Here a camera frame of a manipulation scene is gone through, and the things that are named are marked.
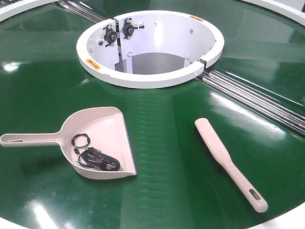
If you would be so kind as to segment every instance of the plastic brush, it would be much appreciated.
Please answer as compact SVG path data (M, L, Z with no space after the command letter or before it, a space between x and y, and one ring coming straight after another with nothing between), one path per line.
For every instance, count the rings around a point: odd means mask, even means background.
M195 126L215 160L227 171L244 196L257 212L265 212L268 204L254 186L234 165L229 152L206 118L199 118Z

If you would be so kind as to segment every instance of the white dustpan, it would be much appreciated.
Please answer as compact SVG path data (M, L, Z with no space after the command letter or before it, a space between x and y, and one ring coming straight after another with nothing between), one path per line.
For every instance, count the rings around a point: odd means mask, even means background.
M76 134L86 133L90 137L89 147L116 158L119 171L102 171L98 168L82 167L74 152L71 140ZM50 134L4 134L0 144L5 147L59 145L62 153L80 175L90 179L115 179L136 175L122 112L116 107L95 107L71 114L60 131Z

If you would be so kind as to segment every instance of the white hub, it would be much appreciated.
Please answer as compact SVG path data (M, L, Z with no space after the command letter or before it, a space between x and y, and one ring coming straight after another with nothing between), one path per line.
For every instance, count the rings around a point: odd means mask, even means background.
M76 45L80 62L90 74L130 88L184 83L214 64L223 47L224 37L211 23L164 10L131 12L99 22L88 28ZM145 53L175 55L184 59L184 65L166 73L133 74L132 57ZM116 71L120 61L123 72Z

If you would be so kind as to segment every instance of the green surface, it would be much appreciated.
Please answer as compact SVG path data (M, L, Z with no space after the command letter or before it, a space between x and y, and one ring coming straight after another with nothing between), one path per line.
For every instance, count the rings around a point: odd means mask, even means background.
M86 3L110 17L164 9L205 18L226 41L213 68L287 97L292 101L279 99L304 111L305 29L290 20L227 0ZM57 146L1 147L0 217L31 229L43 228L37 212L64 229L240 229L305 201L304 138L197 80L136 90L94 78L75 50L91 25L55 5L0 24L0 135L56 132L75 111L116 106L125 116L138 175L89 180ZM4 70L11 62L19 67ZM227 174L217 172L193 132L199 117L210 120L269 203L267 212L256 213Z

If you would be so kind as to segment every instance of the black cable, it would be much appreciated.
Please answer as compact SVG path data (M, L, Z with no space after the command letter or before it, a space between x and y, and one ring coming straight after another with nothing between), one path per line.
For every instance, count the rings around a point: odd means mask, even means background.
M87 144L83 146L77 146L75 144L75 140L80 136L87 138ZM71 140L71 144L74 147L74 152L76 154L79 154L78 161L75 162L78 162L83 167L87 167L87 168L98 167L104 171L118 171L120 169L121 165L117 159L108 156L106 154L103 154L100 150L95 149L93 147L89 147L88 149L85 149L89 146L90 142L91 140L87 134L77 134L73 137L73 139ZM79 149L82 148L85 150L80 154Z
M89 147L79 156L90 166L99 167L104 171L118 171L120 169L120 162L112 156L103 154L100 150Z
M85 144L84 146L76 146L76 144L75 144L75 139L80 137L80 136L83 136L83 137L87 138L87 144ZM90 142L91 142L91 140L90 140L90 138L87 134L77 134L73 137L73 139L71 141L71 144L74 147L74 152L76 154L80 154L80 151L78 149L86 148L90 144Z

